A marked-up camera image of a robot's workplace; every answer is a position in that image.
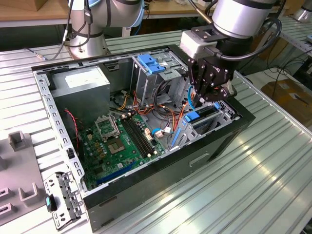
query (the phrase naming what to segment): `yellow wire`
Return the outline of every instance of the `yellow wire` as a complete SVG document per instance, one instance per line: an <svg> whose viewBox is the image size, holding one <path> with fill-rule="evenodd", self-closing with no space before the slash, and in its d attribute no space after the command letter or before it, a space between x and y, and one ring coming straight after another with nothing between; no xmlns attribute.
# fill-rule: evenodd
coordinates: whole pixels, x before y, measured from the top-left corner
<svg viewBox="0 0 312 234"><path fill-rule="evenodd" d="M125 100L124 100L124 102L123 102L123 105L121 106L121 107L119 107L119 108L117 108L117 110L119 110L119 111L121 111L121 110L123 110L125 107L126 107L126 104L127 104L127 96L125 96Z"/></svg>

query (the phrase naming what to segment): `green circuit board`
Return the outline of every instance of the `green circuit board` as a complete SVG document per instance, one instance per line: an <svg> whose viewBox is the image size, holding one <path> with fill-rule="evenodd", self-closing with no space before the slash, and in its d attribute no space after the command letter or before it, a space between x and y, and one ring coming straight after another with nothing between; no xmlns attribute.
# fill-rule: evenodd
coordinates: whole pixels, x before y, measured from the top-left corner
<svg viewBox="0 0 312 234"><path fill-rule="evenodd" d="M142 136L145 137L145 128L152 131L140 115L134 115L131 119L136 123ZM81 160L81 163L85 171L84 181L88 190L94 189L101 182L107 182L165 153L162 145L154 139L152 142L148 141L154 154L151 154L150 157L142 156L122 125L122 120L116 119L115 123L119 130L119 136L110 137L106 142L102 140L95 124L79 132L84 151L84 160ZM109 133L114 129L109 121L103 121L98 126L102 134Z"/></svg>

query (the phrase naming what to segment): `motherboard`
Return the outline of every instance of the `motherboard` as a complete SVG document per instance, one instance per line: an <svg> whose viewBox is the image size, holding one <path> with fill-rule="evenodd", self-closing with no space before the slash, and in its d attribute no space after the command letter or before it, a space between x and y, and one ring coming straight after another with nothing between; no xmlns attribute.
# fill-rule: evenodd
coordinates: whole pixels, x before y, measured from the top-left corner
<svg viewBox="0 0 312 234"><path fill-rule="evenodd" d="M111 115L99 118L79 135L88 190L165 153L138 114L118 119Z"/></svg>

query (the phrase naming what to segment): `metal table surface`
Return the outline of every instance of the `metal table surface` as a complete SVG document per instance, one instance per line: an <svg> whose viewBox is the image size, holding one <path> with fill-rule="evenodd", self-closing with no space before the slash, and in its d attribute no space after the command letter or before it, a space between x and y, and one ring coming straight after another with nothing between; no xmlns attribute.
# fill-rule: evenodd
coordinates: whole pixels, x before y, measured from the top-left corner
<svg viewBox="0 0 312 234"><path fill-rule="evenodd" d="M291 17L282 17L280 20L282 22L281 38L302 52L312 50L312 43L306 40L308 35L312 35L312 22L300 23Z"/></svg>
<svg viewBox="0 0 312 234"><path fill-rule="evenodd" d="M179 44L181 32L108 40L113 53ZM53 56L58 46L35 48ZM64 48L57 61L71 59ZM24 50L0 52L0 138L30 133L42 178L66 170ZM209 165L111 222L97 233L300 233L312 217L312 134L240 74L236 97L256 119ZM62 233L87 234L85 215ZM41 207L0 233L56 233Z"/></svg>

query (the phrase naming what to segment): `robotic arm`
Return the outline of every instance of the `robotic arm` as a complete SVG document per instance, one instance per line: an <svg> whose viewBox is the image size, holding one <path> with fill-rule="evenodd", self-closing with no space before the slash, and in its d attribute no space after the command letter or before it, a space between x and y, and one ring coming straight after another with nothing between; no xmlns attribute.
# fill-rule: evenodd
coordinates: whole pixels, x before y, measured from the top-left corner
<svg viewBox="0 0 312 234"><path fill-rule="evenodd" d="M190 83L197 94L195 105L236 95L231 80L239 62L263 52L281 32L281 22L277 18L266 20L275 1L219 0L212 20L206 20L207 26L183 32L180 48L189 56ZM246 55L253 36L267 22L276 24L274 36L261 49Z"/></svg>
<svg viewBox="0 0 312 234"><path fill-rule="evenodd" d="M214 0L207 9L217 1L211 19L189 0L208 25L184 31L181 37L180 48L189 56L190 83L197 94L195 105L236 95L231 80L239 62L263 52L281 32L277 18L266 19L276 0ZM75 34L69 47L77 58L105 55L103 28L135 27L144 15L143 0L71 0L69 3ZM276 33L262 48L246 55L253 36L267 22L271 23L268 27L276 24Z"/></svg>
<svg viewBox="0 0 312 234"><path fill-rule="evenodd" d="M107 49L103 29L136 27L144 15L144 0L71 1L71 22L75 37L71 39L69 47L76 58L105 55Z"/></svg>

